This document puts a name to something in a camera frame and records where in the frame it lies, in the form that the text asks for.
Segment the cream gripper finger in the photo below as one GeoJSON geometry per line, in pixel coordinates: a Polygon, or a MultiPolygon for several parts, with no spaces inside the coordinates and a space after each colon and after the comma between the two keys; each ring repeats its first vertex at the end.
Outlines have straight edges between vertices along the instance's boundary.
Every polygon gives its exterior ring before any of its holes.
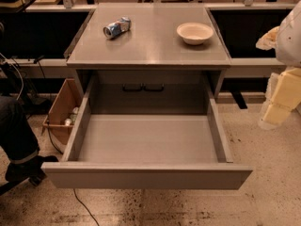
{"type": "Polygon", "coordinates": [[[261,107],[258,125],[261,129],[272,130],[279,127],[290,116],[291,111],[277,105],[269,105],[265,102],[261,107]]]}

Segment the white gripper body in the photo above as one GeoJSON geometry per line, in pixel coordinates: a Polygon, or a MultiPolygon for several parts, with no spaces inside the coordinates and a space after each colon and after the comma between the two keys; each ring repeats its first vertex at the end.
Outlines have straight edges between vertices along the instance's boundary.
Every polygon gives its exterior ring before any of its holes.
{"type": "Polygon", "coordinates": [[[281,74],[272,73],[265,97],[270,105],[292,111],[301,103],[301,69],[289,67],[281,74]]]}

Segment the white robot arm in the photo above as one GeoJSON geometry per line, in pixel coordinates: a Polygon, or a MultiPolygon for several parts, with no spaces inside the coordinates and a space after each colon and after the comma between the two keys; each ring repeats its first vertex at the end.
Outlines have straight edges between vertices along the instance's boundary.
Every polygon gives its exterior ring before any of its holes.
{"type": "Polygon", "coordinates": [[[281,74],[271,73],[259,126],[265,130],[279,127],[301,104],[301,1],[281,22],[256,43],[262,50],[274,49],[279,62],[287,66],[281,74]]]}

